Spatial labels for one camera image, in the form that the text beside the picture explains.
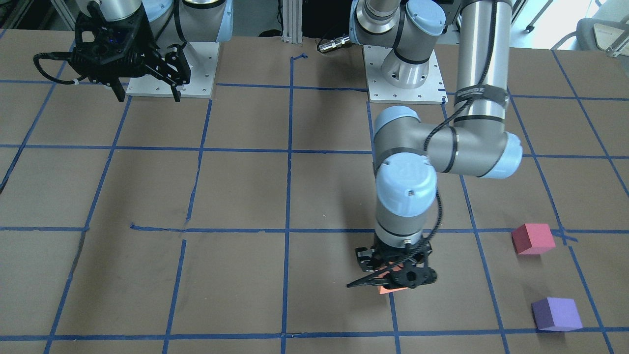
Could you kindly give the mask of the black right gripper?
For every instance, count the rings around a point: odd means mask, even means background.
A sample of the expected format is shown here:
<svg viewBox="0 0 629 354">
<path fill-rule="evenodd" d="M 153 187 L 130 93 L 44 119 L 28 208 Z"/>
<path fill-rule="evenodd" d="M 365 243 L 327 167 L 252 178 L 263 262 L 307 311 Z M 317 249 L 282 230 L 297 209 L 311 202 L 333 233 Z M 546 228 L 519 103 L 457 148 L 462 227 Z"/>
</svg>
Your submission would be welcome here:
<svg viewBox="0 0 629 354">
<path fill-rule="evenodd" d="M 167 47 L 162 58 L 144 7 L 123 7 L 117 14 L 105 7 L 81 7 L 75 36 L 70 67 L 79 76 L 110 87 L 117 101 L 126 99 L 120 78 L 146 74 L 166 83 L 175 102 L 181 101 L 177 87 L 191 80 L 184 47 Z"/>
</svg>

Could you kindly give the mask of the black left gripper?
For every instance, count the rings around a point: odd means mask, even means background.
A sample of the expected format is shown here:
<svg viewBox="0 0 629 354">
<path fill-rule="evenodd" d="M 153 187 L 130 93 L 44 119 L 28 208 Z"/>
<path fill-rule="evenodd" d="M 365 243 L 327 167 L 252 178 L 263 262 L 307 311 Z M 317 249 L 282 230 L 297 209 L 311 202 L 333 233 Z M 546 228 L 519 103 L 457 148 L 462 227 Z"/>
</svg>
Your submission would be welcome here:
<svg viewBox="0 0 629 354">
<path fill-rule="evenodd" d="M 361 270 L 370 274 L 346 284 L 347 288 L 400 285 L 415 289 L 437 280 L 436 271 L 428 265 L 428 257 L 433 249 L 425 239 L 420 239 L 416 244 L 392 247 L 375 238 L 372 247 L 357 247 L 355 253 Z M 402 266 L 402 269 L 392 271 L 396 266 Z"/>
</svg>

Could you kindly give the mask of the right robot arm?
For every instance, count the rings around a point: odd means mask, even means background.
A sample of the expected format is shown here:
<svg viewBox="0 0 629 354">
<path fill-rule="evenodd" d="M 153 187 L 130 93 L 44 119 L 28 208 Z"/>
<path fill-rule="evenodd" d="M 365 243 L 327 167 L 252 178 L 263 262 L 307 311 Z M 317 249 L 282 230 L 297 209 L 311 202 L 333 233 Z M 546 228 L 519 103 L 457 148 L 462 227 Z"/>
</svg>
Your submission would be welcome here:
<svg viewBox="0 0 629 354">
<path fill-rule="evenodd" d="M 79 0 L 68 63 L 128 96 L 211 98 L 219 49 L 233 34 L 231 0 Z"/>
</svg>

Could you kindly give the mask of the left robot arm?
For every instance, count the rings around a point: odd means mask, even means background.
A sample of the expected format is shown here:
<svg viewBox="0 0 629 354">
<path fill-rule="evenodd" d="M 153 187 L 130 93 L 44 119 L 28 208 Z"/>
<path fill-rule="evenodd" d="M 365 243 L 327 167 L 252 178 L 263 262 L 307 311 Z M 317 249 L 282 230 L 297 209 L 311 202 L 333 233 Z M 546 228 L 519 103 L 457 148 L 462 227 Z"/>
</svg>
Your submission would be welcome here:
<svg viewBox="0 0 629 354">
<path fill-rule="evenodd" d="M 389 291 L 433 284 L 428 257 L 442 226 L 438 173 L 503 179 L 519 168 L 520 139 L 505 130 L 511 0 L 463 0 L 454 112 L 439 124 L 422 122 L 406 106 L 388 107 L 373 127 L 376 212 L 374 244 L 358 247 L 367 275 L 348 287 Z M 446 25 L 433 0 L 355 0 L 350 39 L 389 47 L 382 70 L 387 81 L 415 89 Z"/>
</svg>

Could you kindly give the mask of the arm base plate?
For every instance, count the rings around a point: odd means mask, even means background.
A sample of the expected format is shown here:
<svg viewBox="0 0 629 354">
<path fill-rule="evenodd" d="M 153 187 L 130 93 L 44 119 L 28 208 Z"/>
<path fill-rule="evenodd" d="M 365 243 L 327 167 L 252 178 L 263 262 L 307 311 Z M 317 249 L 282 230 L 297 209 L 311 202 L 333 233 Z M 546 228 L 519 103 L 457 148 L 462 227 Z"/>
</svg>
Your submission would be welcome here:
<svg viewBox="0 0 629 354">
<path fill-rule="evenodd" d="M 166 55 L 159 69 L 163 78 L 145 75 L 132 78 L 126 88 L 127 96 L 153 98 L 211 98 L 214 78 L 222 45 L 214 42 L 189 42 L 180 53 Z"/>
<path fill-rule="evenodd" d="M 399 59 L 393 49 L 364 46 L 369 101 L 389 104 L 441 105 L 449 102 L 435 51 L 427 62 Z"/>
</svg>

